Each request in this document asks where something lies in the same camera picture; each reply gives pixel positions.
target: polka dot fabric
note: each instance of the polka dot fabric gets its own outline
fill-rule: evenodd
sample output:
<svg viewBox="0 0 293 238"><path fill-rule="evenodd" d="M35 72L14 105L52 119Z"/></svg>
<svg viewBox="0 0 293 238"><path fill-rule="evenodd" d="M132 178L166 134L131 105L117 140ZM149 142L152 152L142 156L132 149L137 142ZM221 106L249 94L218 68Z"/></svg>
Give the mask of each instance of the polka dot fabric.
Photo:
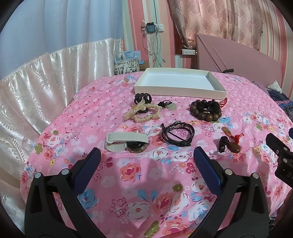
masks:
<svg viewBox="0 0 293 238"><path fill-rule="evenodd" d="M288 137L292 122L267 94L248 80L228 74L213 73L227 90L228 103L222 117L213 123L190 115L189 105L197 98L152 96L153 102L171 100L176 111L163 109L161 118L142 124L122 121L123 113L133 105L134 84L141 72L104 77L80 90L41 134L24 168L21 193L26 201L36 172L45 176L72 168L98 147L102 161L86 190L78 200L108 238L117 237L187 237L202 221L216 200L193 162L193 150L201 146L207 155L236 174L260 175L269 212L273 215L290 188L275 177L277 157L265 143L268 133L280 138L290 149ZM176 120L195 129L191 147L166 144L160 124ZM240 138L242 150L219 153L217 145L226 126ZM150 145L140 154L105 151L109 132L139 132L149 136ZM185 137L186 131L178 131ZM55 199L67 226L73 227L58 194ZM232 214L226 217L227 225Z"/></svg>

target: white power strip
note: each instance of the white power strip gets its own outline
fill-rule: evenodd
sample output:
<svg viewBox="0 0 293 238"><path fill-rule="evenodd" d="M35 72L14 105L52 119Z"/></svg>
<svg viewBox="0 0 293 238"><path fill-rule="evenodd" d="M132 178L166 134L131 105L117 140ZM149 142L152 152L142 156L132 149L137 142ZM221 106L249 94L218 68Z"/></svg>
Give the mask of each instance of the white power strip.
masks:
<svg viewBox="0 0 293 238"><path fill-rule="evenodd" d="M182 49L183 55L197 55L197 52L195 50L189 50L189 49Z"/></svg>

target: red tassel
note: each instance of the red tassel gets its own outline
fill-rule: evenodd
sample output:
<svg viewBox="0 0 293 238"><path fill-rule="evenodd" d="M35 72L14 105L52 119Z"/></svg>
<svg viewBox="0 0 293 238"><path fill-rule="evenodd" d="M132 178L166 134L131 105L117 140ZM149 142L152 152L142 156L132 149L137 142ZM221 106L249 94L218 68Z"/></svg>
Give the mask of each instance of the red tassel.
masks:
<svg viewBox="0 0 293 238"><path fill-rule="evenodd" d="M236 144L239 144L239 139L241 136L244 136L244 134L241 133L240 135L230 136L230 138L232 138Z"/></svg>
<svg viewBox="0 0 293 238"><path fill-rule="evenodd" d="M220 101L220 102L219 102L220 107L221 107L221 108L224 107L224 106L226 105L227 101L228 101L227 98L225 98L223 101Z"/></svg>

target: open tray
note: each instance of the open tray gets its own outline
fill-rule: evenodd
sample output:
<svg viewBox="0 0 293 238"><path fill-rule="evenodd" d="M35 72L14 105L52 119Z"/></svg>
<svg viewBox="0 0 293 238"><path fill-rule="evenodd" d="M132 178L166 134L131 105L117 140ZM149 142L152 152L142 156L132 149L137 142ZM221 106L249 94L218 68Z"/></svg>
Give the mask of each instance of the open tray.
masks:
<svg viewBox="0 0 293 238"><path fill-rule="evenodd" d="M209 71L147 68L134 85L135 93L223 100L227 91Z"/></svg>

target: pink patterned curtain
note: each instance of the pink patterned curtain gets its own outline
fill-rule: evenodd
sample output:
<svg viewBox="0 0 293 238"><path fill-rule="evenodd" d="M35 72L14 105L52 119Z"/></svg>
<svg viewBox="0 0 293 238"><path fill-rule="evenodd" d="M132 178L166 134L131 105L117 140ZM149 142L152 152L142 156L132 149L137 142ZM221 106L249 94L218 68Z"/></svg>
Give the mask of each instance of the pink patterned curtain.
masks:
<svg viewBox="0 0 293 238"><path fill-rule="evenodd" d="M258 0L169 0L183 43L195 46L197 33L259 48L263 29Z"/></svg>

